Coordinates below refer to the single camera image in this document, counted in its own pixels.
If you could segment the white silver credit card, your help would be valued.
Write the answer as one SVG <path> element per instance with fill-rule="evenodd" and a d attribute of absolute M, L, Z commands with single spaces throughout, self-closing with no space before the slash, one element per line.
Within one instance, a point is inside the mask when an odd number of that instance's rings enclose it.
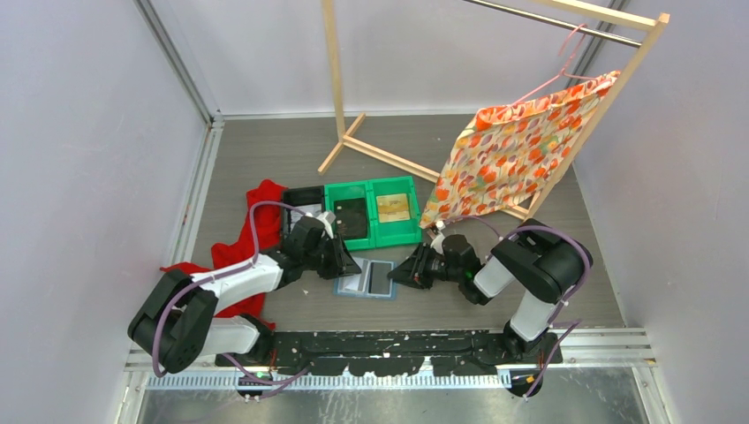
<path fill-rule="evenodd" d="M 341 280 L 340 290 L 343 292 L 363 293 L 366 291 L 369 260 L 357 258 L 355 262 L 359 265 L 360 272 Z"/>

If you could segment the blue card holder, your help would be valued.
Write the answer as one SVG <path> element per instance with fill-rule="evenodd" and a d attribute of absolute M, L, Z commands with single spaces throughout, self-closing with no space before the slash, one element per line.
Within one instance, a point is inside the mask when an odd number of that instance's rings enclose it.
<path fill-rule="evenodd" d="M 394 261 L 354 257 L 361 272 L 334 280 L 333 294 L 361 299 L 394 299 L 396 286 L 388 274 L 396 267 Z"/>

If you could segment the dark credit card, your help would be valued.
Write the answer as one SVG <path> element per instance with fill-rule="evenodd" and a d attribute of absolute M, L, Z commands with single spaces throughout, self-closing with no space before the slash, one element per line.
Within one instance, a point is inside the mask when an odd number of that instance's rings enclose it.
<path fill-rule="evenodd" d="M 369 270 L 368 293 L 373 296 L 389 297 L 392 293 L 392 282 L 389 273 L 392 270 L 390 262 L 372 262 Z"/>

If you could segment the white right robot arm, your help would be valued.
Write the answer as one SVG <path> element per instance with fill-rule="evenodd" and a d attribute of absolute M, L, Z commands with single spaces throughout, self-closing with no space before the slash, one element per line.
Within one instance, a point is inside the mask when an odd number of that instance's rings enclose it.
<path fill-rule="evenodd" d="M 391 270 L 389 279 L 422 290 L 436 280 L 452 282 L 474 305 L 486 305 L 519 283 L 524 295 L 500 339 L 507 356 L 520 363 L 539 351 L 541 338 L 594 264 L 576 239 L 534 219 L 500 237 L 485 259 L 462 234 L 444 235 L 440 227 L 434 234 Z"/>

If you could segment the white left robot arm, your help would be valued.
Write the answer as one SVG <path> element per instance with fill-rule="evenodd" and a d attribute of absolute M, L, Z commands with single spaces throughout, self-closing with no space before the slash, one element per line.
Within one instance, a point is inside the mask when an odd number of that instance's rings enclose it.
<path fill-rule="evenodd" d="M 333 216 L 303 216 L 280 243 L 217 270 L 166 271 L 132 318 L 127 336 L 148 353 L 159 376 L 176 374 L 207 355 L 238 354 L 259 366 L 270 355 L 269 328 L 249 314 L 221 318 L 242 300 L 274 292 L 313 271 L 325 280 L 360 274 Z"/>

